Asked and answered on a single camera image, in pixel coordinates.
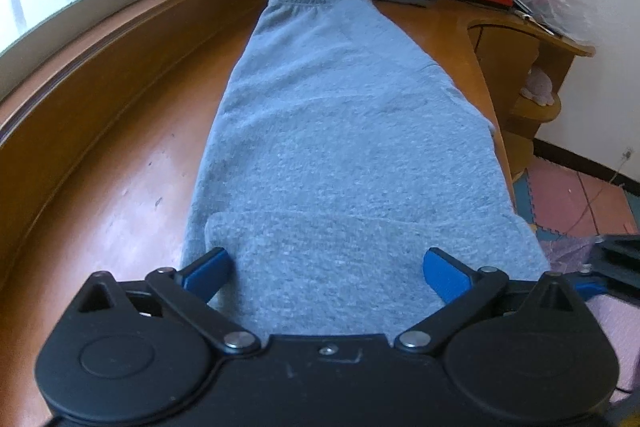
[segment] blue gripper pad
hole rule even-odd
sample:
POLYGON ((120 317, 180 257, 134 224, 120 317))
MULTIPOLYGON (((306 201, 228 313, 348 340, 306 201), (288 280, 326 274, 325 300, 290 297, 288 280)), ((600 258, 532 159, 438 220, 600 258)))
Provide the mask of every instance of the blue gripper pad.
POLYGON ((233 271, 234 262, 226 250, 220 250, 206 263, 198 266, 182 281, 182 287, 205 302, 228 281, 233 271))
POLYGON ((608 293, 607 287, 598 282, 574 282, 574 288, 579 293, 582 300, 587 302, 596 295, 604 295, 608 293))
POLYGON ((422 260, 422 272, 424 280, 445 304, 449 304, 471 289, 470 275, 475 273, 440 248, 427 250, 422 260))

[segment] wooden desk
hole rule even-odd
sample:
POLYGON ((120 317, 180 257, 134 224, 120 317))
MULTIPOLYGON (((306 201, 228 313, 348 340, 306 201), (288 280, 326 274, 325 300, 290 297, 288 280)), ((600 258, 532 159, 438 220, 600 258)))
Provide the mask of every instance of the wooden desk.
MULTIPOLYGON (((480 36, 474 26, 518 29, 523 23, 450 0, 430 9, 377 6, 498 122, 474 54, 480 36)), ((88 274, 103 269, 132 280, 177 264, 210 125, 256 19, 253 13, 231 25, 153 84, 42 209, 0 295, 0 426, 33 427, 46 420, 33 379, 35 357, 88 274)), ((509 179, 500 132, 495 148, 509 179)))
POLYGON ((558 116, 558 89, 574 57, 594 54, 590 46, 550 36, 501 10, 455 0, 438 0, 428 8, 374 4, 431 55, 496 126, 495 153, 508 181, 533 158, 532 140, 540 124, 558 116), (519 96, 533 64, 554 84, 553 106, 540 107, 519 96))

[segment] gray sweatpants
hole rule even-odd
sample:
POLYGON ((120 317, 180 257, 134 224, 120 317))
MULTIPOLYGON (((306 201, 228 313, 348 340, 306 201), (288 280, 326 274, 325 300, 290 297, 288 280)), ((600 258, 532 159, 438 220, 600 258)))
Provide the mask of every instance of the gray sweatpants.
POLYGON ((513 279, 548 268, 490 122, 369 0, 270 0, 212 126, 182 264, 213 247, 236 274, 211 305, 262 340, 392 340, 442 306, 429 247, 513 279))

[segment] power cord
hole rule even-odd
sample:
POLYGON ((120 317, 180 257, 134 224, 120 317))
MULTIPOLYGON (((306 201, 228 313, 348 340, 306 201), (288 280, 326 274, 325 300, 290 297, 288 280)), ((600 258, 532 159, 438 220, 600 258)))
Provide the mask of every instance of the power cord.
MULTIPOLYGON (((627 152, 623 155, 624 159, 622 160, 622 163, 620 164, 620 167, 618 167, 618 169, 616 170, 615 174, 613 174, 613 176, 611 177, 611 179, 607 182, 607 184, 610 184, 614 179, 616 179, 616 176, 618 174, 620 174, 620 171, 622 171, 622 168, 625 166, 626 162, 629 161, 629 159, 631 158, 631 153, 627 152)), ((584 210, 582 211, 582 213, 580 214, 580 217, 577 219, 577 221, 571 225, 571 227, 569 228, 569 230, 567 230, 566 232, 564 232, 562 235, 564 237, 569 235, 569 232, 571 232, 577 225, 578 223, 581 222, 582 218, 585 216, 585 214, 587 212, 589 212, 590 208, 591 208, 591 204, 598 199, 598 196, 602 194, 602 191, 604 190, 604 185, 600 188, 600 190, 598 191, 598 193, 591 199, 591 200, 587 200, 587 204, 584 208, 584 210)))

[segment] plastic bag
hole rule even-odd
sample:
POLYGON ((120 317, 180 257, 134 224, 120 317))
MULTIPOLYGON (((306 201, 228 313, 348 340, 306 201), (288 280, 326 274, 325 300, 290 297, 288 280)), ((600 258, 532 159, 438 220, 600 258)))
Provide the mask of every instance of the plastic bag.
POLYGON ((580 44, 595 44, 596 6, 593 0, 522 0, 533 17, 580 44))

